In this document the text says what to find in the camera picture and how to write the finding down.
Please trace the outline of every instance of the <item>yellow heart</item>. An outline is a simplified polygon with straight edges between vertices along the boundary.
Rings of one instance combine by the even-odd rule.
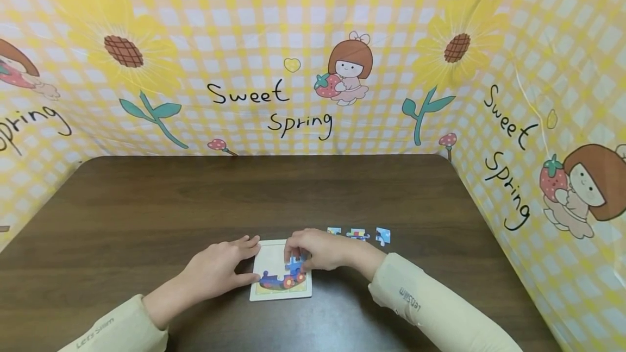
[[[298,59],[285,59],[284,63],[287,71],[293,73],[300,69],[300,60]]]
[[[548,114],[548,122],[546,123],[548,129],[555,129],[556,123],[559,122],[559,117],[556,115],[556,111],[552,109]]]

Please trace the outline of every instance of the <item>sleeve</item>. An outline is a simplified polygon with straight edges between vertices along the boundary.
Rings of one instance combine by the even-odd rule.
[[[522,352],[497,323],[396,253],[387,254],[369,288],[379,306],[420,328],[442,352]]]
[[[133,296],[59,352],[164,352],[167,331],[152,323],[142,299],[142,295]]]

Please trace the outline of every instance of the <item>child's left hand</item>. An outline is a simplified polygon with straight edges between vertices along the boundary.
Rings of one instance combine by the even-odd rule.
[[[235,267],[259,253],[259,240],[258,235],[253,238],[244,236],[236,241],[210,245],[196,254],[177,278],[197,301],[251,285],[259,281],[260,276],[254,273],[235,274]]]
[[[235,273],[239,262],[259,253],[259,240],[259,236],[244,236],[213,244],[196,254],[180,274],[145,296],[143,305],[155,326],[164,330],[194,304],[259,281],[258,274]]]

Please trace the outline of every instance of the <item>backdrop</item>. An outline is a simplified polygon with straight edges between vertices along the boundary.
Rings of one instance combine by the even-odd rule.
[[[101,155],[438,153],[562,347],[621,350],[625,3],[1,0],[0,248]]]

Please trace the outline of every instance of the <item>child's right hand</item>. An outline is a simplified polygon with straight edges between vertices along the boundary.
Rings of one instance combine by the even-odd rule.
[[[310,253],[302,265],[302,271],[313,269],[332,271],[340,266],[350,266],[361,272],[369,281],[383,263],[385,253],[361,240],[352,240],[318,229],[296,231],[285,244],[285,262],[291,256],[300,257],[301,251]]]

